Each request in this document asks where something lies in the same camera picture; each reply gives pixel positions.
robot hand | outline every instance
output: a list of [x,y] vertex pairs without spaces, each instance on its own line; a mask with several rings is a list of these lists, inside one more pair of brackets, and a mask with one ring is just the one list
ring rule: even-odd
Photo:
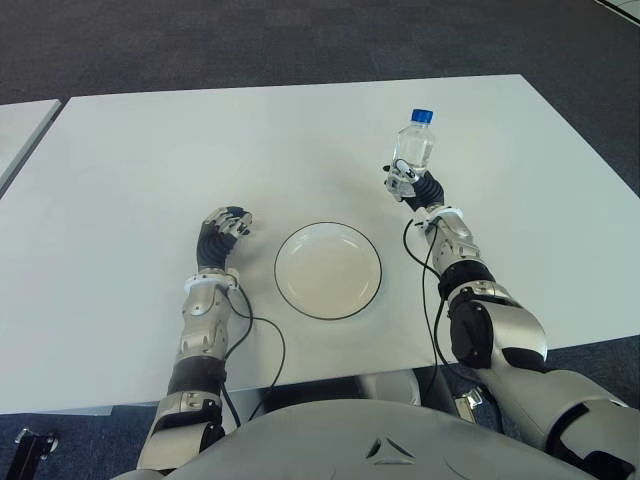
[[224,270],[238,238],[249,233],[252,216],[240,207],[223,207],[209,215],[200,228],[196,257],[198,270]]
[[[412,210],[444,204],[442,185],[429,171],[420,176],[402,159],[394,160],[391,165],[386,165],[382,169],[389,173],[384,182],[389,193],[399,202],[404,200]],[[414,195],[411,197],[401,195],[403,190],[401,185],[407,183],[413,187]]]

white plate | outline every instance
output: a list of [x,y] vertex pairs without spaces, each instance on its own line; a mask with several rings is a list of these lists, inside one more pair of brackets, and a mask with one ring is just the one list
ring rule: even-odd
[[371,242],[340,223],[314,223],[280,247],[276,283],[284,299],[310,317],[337,320],[366,307],[380,287],[380,258]]

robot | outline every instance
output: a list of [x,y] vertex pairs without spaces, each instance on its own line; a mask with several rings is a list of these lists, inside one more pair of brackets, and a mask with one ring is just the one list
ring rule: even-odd
[[414,188],[415,197],[401,200],[432,249],[455,357],[474,369],[524,443],[437,410],[365,399],[283,408],[225,435],[227,295],[238,288],[226,258],[252,221],[228,207],[202,224],[167,396],[137,470],[118,480],[640,478],[640,412],[576,372],[548,369],[542,326],[496,283],[442,186],[403,160],[386,169]]

black metal bracket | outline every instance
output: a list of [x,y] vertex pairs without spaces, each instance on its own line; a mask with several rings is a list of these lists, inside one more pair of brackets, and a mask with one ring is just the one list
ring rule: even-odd
[[39,435],[28,428],[22,429],[15,442],[18,450],[5,480],[32,480],[40,461],[46,460],[58,446],[58,439],[52,433]]

robot forearm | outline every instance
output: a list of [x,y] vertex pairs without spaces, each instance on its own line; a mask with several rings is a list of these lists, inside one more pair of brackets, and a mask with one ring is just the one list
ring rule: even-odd
[[202,225],[198,273],[187,279],[184,328],[167,396],[140,454],[138,469],[177,468],[224,436],[220,390],[226,380],[227,291],[237,273],[224,270],[237,238],[248,232],[251,215],[237,207],[216,210]]

